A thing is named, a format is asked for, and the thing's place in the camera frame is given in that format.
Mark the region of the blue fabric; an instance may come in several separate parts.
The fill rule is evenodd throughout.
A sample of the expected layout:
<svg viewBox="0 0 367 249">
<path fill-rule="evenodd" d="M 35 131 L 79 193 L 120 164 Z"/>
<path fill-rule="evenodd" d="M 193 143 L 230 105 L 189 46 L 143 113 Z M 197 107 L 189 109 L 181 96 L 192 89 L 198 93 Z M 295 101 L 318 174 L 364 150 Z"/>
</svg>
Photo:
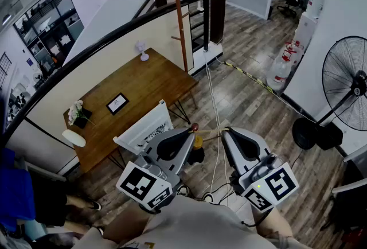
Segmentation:
<svg viewBox="0 0 367 249">
<path fill-rule="evenodd" d="M 15 168 L 14 159 L 12 150 L 0 150 L 0 223 L 9 231 L 16 230 L 18 220 L 36 216 L 31 176 Z"/>
</svg>

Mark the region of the black metal balustrade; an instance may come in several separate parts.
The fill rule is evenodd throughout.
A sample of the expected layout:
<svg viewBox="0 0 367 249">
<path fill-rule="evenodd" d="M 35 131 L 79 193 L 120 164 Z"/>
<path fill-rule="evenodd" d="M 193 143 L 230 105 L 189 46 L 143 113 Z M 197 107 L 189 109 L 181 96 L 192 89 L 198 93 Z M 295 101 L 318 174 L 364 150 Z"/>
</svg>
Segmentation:
<svg viewBox="0 0 367 249">
<path fill-rule="evenodd" d="M 6 52 L 0 57 L 0 92 L 3 90 L 5 80 L 9 74 L 12 62 L 6 55 Z"/>
</svg>

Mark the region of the white box appliance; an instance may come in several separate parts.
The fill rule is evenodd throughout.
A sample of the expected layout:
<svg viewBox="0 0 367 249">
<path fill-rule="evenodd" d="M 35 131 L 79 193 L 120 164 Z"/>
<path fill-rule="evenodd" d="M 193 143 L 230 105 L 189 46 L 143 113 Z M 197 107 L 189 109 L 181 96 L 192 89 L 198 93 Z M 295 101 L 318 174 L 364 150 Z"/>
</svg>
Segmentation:
<svg viewBox="0 0 367 249">
<path fill-rule="evenodd" d="M 302 13 L 293 40 L 298 41 L 303 46 L 304 51 L 307 50 L 310 44 L 317 23 L 318 20 L 309 16 L 306 11 Z"/>
</svg>

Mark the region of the person's right forearm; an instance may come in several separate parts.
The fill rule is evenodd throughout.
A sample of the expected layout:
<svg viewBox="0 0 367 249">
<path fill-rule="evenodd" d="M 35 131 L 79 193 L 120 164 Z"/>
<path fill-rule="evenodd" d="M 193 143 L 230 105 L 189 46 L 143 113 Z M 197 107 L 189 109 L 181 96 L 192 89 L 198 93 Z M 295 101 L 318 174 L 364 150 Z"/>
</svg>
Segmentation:
<svg viewBox="0 0 367 249">
<path fill-rule="evenodd" d="M 251 207 L 251 209 L 256 223 L 256 231 L 259 235 L 268 237 L 278 234 L 285 238 L 293 237 L 289 223 L 276 208 L 264 213 L 259 212 L 254 207 Z"/>
</svg>

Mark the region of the person's left forearm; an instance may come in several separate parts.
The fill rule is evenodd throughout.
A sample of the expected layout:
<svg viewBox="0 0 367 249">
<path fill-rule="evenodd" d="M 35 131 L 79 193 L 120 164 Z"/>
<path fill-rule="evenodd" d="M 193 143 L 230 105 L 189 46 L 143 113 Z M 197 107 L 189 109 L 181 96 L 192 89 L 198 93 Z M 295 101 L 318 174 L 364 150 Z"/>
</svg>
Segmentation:
<svg viewBox="0 0 367 249">
<path fill-rule="evenodd" d="M 143 234 L 153 217 L 154 214 L 142 210 L 136 202 L 132 202 L 106 226 L 103 238 L 116 244 L 126 243 Z"/>
</svg>

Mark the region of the wooden table with black legs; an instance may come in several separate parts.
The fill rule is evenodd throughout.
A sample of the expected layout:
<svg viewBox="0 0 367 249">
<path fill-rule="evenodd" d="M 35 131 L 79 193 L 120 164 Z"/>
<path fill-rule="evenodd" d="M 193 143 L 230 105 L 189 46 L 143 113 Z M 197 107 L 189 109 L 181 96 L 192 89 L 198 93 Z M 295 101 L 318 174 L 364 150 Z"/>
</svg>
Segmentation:
<svg viewBox="0 0 367 249">
<path fill-rule="evenodd" d="M 147 50 L 150 58 L 134 57 L 81 97 L 83 106 L 92 113 L 83 129 L 71 130 L 86 140 L 75 147 L 81 170 L 86 173 L 106 159 L 117 147 L 113 141 L 140 118 L 164 100 L 168 107 L 197 85 L 197 81 L 157 51 Z M 129 102 L 115 115 L 106 105 L 122 93 Z"/>
</svg>

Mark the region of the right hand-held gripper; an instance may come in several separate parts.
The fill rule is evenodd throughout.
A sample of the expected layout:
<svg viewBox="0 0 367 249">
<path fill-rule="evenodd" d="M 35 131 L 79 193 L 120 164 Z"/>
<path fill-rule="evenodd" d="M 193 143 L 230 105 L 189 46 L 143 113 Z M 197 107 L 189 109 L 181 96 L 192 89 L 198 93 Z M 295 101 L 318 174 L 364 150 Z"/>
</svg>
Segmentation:
<svg viewBox="0 0 367 249">
<path fill-rule="evenodd" d="M 259 212 L 272 209 L 299 188 L 289 164 L 270 154 L 261 136 L 228 127 L 221 139 L 230 167 L 240 175 L 233 183 L 233 190 Z"/>
</svg>

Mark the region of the wooden coat stand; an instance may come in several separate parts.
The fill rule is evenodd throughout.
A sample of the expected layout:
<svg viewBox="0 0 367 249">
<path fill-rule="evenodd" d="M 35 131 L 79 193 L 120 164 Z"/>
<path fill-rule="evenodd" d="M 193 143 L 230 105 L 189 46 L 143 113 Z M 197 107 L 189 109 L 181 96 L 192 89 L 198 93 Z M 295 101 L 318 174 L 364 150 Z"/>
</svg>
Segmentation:
<svg viewBox="0 0 367 249">
<path fill-rule="evenodd" d="M 192 45 L 190 39 L 191 35 L 189 29 L 189 9 L 188 6 L 184 7 L 184 5 L 181 3 L 181 0 L 175 0 L 175 5 L 177 12 L 179 36 L 172 36 L 172 38 L 180 41 L 181 43 L 183 68 L 185 72 L 188 73 L 193 66 Z"/>
</svg>

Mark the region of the clear water jug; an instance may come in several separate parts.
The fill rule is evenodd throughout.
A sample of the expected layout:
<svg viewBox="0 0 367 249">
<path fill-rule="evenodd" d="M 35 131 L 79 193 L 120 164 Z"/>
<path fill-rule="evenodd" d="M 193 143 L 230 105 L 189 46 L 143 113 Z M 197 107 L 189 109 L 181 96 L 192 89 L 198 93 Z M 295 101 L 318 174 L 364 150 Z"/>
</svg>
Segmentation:
<svg viewBox="0 0 367 249">
<path fill-rule="evenodd" d="M 267 85 L 273 91 L 280 91 L 291 72 L 291 61 L 287 55 L 278 56 L 266 75 Z"/>
<path fill-rule="evenodd" d="M 292 62 L 292 67 L 295 68 L 304 54 L 303 45 L 301 45 L 299 41 L 294 40 L 286 42 L 285 45 L 286 51 L 291 53 L 290 61 Z"/>
</svg>

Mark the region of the black box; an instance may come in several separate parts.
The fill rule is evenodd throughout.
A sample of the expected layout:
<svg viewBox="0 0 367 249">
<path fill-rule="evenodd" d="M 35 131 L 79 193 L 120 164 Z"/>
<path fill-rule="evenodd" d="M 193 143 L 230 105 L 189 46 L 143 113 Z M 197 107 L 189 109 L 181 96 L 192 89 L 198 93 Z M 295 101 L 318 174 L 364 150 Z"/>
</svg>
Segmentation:
<svg viewBox="0 0 367 249">
<path fill-rule="evenodd" d="M 343 140 L 343 132 L 333 122 L 326 126 L 316 126 L 316 144 L 322 150 L 332 149 L 339 146 Z"/>
</svg>

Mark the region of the black picture frame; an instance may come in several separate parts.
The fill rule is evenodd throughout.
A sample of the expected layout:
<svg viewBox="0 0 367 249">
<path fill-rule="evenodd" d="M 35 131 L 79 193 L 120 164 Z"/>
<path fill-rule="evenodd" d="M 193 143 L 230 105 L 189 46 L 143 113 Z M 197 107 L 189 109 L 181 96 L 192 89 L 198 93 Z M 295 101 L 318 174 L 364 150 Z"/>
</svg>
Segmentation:
<svg viewBox="0 0 367 249">
<path fill-rule="evenodd" d="M 122 94 L 119 93 L 110 102 L 107 103 L 106 107 L 112 115 L 117 114 L 129 100 Z"/>
</svg>

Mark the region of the black framed glass partition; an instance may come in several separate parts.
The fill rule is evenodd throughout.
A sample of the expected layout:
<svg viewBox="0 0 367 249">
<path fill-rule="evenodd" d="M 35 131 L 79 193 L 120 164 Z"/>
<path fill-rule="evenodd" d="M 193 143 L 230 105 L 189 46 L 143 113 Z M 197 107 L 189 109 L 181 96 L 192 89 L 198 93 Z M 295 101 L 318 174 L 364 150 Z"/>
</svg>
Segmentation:
<svg viewBox="0 0 367 249">
<path fill-rule="evenodd" d="M 49 76 L 64 64 L 84 25 L 72 0 L 39 0 L 14 28 Z"/>
</svg>

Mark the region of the black pedestal floor fan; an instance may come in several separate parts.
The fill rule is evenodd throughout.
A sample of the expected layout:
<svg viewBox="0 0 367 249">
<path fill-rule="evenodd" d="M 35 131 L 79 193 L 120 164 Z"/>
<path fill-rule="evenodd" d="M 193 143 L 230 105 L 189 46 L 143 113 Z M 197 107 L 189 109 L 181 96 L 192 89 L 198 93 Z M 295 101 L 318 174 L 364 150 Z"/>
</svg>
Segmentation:
<svg viewBox="0 0 367 249">
<path fill-rule="evenodd" d="M 367 38 L 348 36 L 328 51 L 322 67 L 322 88 L 330 110 L 317 121 L 297 119 L 293 139 L 309 150 L 316 144 L 316 126 L 339 119 L 355 131 L 367 132 Z"/>
</svg>

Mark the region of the person's white shirt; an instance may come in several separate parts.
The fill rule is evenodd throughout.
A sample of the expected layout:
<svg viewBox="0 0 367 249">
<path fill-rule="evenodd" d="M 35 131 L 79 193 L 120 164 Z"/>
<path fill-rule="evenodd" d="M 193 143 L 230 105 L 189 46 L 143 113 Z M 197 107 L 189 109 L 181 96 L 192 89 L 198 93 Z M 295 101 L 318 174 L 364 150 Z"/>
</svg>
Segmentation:
<svg viewBox="0 0 367 249">
<path fill-rule="evenodd" d="M 72 249 L 296 249 L 278 234 L 263 237 L 246 228 L 229 208 L 175 196 L 149 221 L 143 234 L 116 244 L 85 234 Z"/>
</svg>

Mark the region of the black square vase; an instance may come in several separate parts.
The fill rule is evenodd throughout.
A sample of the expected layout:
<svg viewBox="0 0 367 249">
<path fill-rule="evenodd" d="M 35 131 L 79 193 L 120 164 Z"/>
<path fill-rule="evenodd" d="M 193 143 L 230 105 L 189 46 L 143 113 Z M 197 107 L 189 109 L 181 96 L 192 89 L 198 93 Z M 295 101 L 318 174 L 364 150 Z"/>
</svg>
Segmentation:
<svg viewBox="0 0 367 249">
<path fill-rule="evenodd" d="M 83 129 L 87 122 L 89 122 L 89 119 L 91 117 L 92 113 L 88 110 L 86 110 L 84 107 L 77 113 L 77 117 L 74 120 L 74 125 L 77 126 L 80 129 Z"/>
</svg>

